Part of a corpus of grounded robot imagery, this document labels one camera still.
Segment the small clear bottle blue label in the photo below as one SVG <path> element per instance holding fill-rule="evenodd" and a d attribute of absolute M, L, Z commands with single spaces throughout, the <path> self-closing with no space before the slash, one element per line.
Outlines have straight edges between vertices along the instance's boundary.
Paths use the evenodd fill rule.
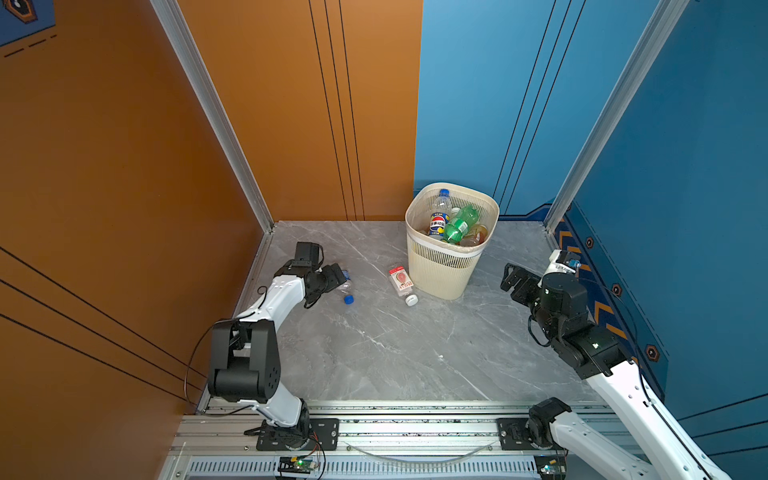
<path fill-rule="evenodd" d="M 347 270 L 343 270 L 344 282 L 336 288 L 346 305 L 352 305 L 355 302 L 354 288 L 351 276 Z"/>

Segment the bottle with watermelon label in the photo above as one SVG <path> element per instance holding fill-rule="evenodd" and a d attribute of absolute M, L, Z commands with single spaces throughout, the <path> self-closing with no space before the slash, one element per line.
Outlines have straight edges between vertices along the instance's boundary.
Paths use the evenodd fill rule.
<path fill-rule="evenodd" d="M 402 265 L 395 266 L 389 270 L 388 274 L 397 295 L 407 306 L 415 306 L 419 299 L 414 293 L 414 283 L 405 267 Z"/>

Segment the small green soda bottle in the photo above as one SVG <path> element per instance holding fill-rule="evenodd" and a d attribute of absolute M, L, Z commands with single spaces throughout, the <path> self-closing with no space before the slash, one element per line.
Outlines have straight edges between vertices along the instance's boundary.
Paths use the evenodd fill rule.
<path fill-rule="evenodd" d="M 473 204 L 462 207 L 445 226 L 443 240 L 450 244 L 459 244 L 469 230 L 478 222 L 480 210 Z"/>

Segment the Pepsi label clear bottle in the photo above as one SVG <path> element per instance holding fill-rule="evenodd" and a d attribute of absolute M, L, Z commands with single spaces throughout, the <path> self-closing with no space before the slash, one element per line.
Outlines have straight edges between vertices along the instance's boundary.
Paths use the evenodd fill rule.
<path fill-rule="evenodd" d="M 440 189 L 430 205 L 429 237 L 438 240 L 443 239 L 445 227 L 450 221 L 452 209 L 450 191 L 445 188 Z"/>

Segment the orange red label bottle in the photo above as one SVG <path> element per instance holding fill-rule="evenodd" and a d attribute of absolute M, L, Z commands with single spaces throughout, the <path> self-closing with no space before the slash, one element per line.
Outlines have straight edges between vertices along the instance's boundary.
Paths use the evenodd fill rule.
<path fill-rule="evenodd" d="M 486 241 L 488 237 L 488 229 L 482 224 L 473 225 L 468 232 L 460 240 L 459 245 L 462 247 L 474 247 L 481 245 Z"/>

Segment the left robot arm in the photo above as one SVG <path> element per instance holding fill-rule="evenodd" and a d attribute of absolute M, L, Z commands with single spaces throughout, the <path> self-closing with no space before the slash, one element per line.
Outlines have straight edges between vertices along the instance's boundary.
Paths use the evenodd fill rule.
<path fill-rule="evenodd" d="M 324 263 L 321 245 L 297 243 L 294 257 L 253 305 L 212 327 L 210 395 L 258 412 L 265 421 L 259 431 L 273 433 L 288 448 L 304 447 L 310 441 L 308 407 L 282 383 L 278 331 L 295 307 L 309 309 L 345 282 L 338 264 Z"/>

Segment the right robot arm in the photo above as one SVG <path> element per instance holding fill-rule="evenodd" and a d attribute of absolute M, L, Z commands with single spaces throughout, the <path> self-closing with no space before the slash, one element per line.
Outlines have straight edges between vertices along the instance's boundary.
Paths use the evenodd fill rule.
<path fill-rule="evenodd" d="M 591 319 L 574 261 L 553 261 L 541 276 L 507 264 L 500 287 L 528 308 L 544 334 L 539 345 L 553 349 L 599 394 L 644 455 L 630 454 L 555 397 L 529 410 L 532 445 L 572 452 L 607 479 L 728 478 L 652 391 L 616 335 Z"/>

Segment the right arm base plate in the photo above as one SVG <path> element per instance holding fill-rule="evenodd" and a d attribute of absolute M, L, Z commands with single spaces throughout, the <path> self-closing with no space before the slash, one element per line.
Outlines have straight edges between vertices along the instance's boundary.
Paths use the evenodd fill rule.
<path fill-rule="evenodd" d="M 571 438 L 556 439 L 554 423 L 522 417 L 504 417 L 496 420 L 498 439 L 504 451 L 574 450 L 579 443 Z"/>

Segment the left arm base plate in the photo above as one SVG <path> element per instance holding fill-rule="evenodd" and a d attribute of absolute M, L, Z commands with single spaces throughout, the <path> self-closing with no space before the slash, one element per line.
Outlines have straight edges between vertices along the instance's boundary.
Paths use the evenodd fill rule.
<path fill-rule="evenodd" d="M 310 451 L 322 447 L 335 451 L 338 445 L 338 418 L 310 418 L 303 426 L 277 427 L 266 421 L 258 428 L 256 449 L 264 452 Z"/>

